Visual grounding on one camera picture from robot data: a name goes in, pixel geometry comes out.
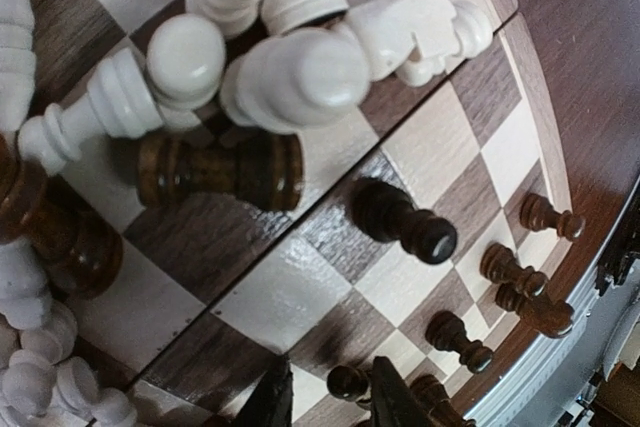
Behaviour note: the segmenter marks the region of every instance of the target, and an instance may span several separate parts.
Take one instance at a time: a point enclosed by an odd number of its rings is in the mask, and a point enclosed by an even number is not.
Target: glossy wood surface
[[[640,0],[519,0],[556,112],[574,212],[587,229],[554,275],[566,296],[591,264],[640,170]],[[536,334],[518,326],[494,362],[456,395],[467,409]]]

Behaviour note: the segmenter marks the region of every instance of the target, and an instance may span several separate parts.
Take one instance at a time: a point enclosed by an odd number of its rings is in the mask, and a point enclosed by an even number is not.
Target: wooden chessboard
[[[350,0],[356,5],[367,0]],[[306,191],[293,213],[262,213],[226,196],[195,195],[175,208],[145,209],[131,178],[128,144],[96,139],[62,174],[125,238],[115,285],[93,301],[70,299],[80,323],[76,353],[102,382],[130,389],[140,420],[199,425],[234,412],[278,353],[295,375],[295,425],[350,426],[357,407],[327,396],[337,363],[387,355],[407,378],[433,373],[453,394],[469,375],[455,354],[424,340],[430,316],[460,315],[473,338],[497,347],[515,326],[493,304],[479,274],[492,241],[551,275],[568,244],[518,223],[523,194],[570,208],[553,110],[516,0],[471,0],[496,31],[477,59],[450,65],[425,87],[395,78],[374,85],[359,110],[301,134]],[[37,94],[32,114],[82,93],[92,67],[128,46],[140,59],[155,28],[183,11],[183,0],[32,0]],[[229,46],[234,58],[263,38],[256,26]],[[197,112],[195,144],[242,135],[215,102]],[[420,264],[397,244],[378,244],[346,215],[354,180],[378,177],[408,189],[459,229],[459,248],[439,267]],[[84,426],[55,415],[42,425]]]

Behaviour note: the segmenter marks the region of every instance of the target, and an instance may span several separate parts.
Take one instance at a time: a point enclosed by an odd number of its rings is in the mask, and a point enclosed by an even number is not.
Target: dark pawn
[[[360,369],[339,365],[327,377],[327,389],[336,399],[356,402],[363,408],[371,403],[371,381],[369,375]]]
[[[0,166],[0,243],[25,236],[51,281],[67,294],[92,298],[107,290],[122,265],[120,235],[95,213],[49,202],[44,169],[14,160],[4,140]]]
[[[475,420],[465,420],[454,410],[447,391],[433,375],[424,375],[416,379],[411,384],[411,392],[433,425],[475,427]]]
[[[425,338],[436,350],[460,354],[460,363],[473,374],[482,372],[493,360],[491,349],[479,340],[471,342],[467,338],[464,322],[453,312],[436,314],[427,327]]]
[[[480,263],[480,273],[494,284],[511,284],[516,292],[528,299],[540,295],[549,278],[533,267],[521,267],[511,249],[500,245],[491,245]]]
[[[522,204],[520,223],[523,227],[538,232],[544,229],[556,229],[558,236],[575,242],[584,232],[584,217],[568,210],[562,214],[556,212],[549,199],[538,194],[529,194]]]
[[[451,222],[429,210],[417,210],[409,195],[379,180],[356,193],[352,214],[356,226],[372,239],[400,240],[404,250],[427,264],[448,260],[458,243]]]
[[[290,211],[304,186],[295,135],[261,132],[231,149],[195,149],[151,135],[138,154],[138,196],[148,207],[171,205],[194,192],[227,193],[265,211]]]
[[[515,312],[522,322],[551,339],[566,337],[573,329],[573,307],[563,300],[554,304],[546,292],[527,299],[505,284],[496,293],[496,304],[507,312]]]

